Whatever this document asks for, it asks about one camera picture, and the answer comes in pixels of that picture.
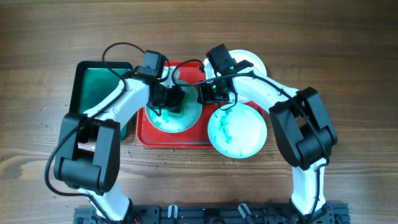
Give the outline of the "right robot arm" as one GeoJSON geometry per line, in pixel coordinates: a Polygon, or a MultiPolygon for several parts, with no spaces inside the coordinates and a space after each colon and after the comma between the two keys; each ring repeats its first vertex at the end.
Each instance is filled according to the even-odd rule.
{"type": "Polygon", "coordinates": [[[314,222],[326,200],[323,176],[338,138],[318,92],[287,87],[267,76],[257,55],[243,51],[235,58],[224,44],[206,53],[206,80],[199,89],[199,103],[228,101],[233,93],[252,101],[271,117],[282,157],[292,166],[294,189],[291,204],[305,223],[314,222]]]}

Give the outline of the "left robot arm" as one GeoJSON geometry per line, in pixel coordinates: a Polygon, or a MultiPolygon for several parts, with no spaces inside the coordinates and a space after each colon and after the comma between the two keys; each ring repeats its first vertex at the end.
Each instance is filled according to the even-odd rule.
{"type": "Polygon", "coordinates": [[[60,139],[45,168],[45,183],[57,195],[68,196],[52,186],[55,178],[74,189],[73,197],[86,197],[94,206],[89,221],[139,223],[132,200],[116,181],[120,168],[120,132],[134,114],[149,107],[156,116],[171,109],[180,111],[183,91],[168,87],[171,77],[166,56],[146,50],[142,65],[115,74],[119,85],[85,113],[69,112],[62,119],[60,139]]]}

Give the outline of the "green sponge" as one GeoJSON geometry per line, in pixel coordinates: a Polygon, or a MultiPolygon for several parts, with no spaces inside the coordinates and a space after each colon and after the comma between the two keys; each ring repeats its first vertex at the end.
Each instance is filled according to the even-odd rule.
{"type": "Polygon", "coordinates": [[[161,108],[171,113],[180,113],[184,97],[185,92],[183,90],[167,90],[161,108]]]}

